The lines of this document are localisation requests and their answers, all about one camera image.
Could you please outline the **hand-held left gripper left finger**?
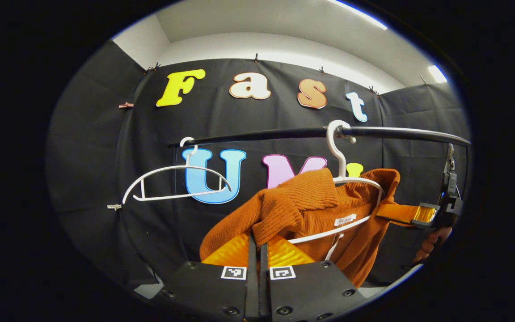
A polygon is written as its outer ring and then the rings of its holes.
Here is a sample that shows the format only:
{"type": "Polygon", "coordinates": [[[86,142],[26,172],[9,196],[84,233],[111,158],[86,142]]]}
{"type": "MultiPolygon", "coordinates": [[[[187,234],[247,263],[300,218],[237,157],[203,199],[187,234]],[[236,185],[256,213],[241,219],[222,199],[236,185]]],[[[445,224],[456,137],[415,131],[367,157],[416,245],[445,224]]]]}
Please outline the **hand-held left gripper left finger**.
{"type": "Polygon", "coordinates": [[[161,306],[180,322],[253,322],[259,317],[255,238],[241,250],[246,264],[186,261],[161,290],[161,306]]]}

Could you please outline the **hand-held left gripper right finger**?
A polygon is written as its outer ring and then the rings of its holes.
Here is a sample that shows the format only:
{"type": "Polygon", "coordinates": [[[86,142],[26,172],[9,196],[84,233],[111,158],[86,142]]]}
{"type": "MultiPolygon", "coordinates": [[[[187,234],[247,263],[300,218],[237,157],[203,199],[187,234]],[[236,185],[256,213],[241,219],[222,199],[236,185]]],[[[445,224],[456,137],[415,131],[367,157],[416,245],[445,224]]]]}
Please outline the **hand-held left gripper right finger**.
{"type": "Polygon", "coordinates": [[[270,322],[334,322],[367,298],[335,263],[314,261],[285,238],[260,248],[260,314],[270,322]]]}

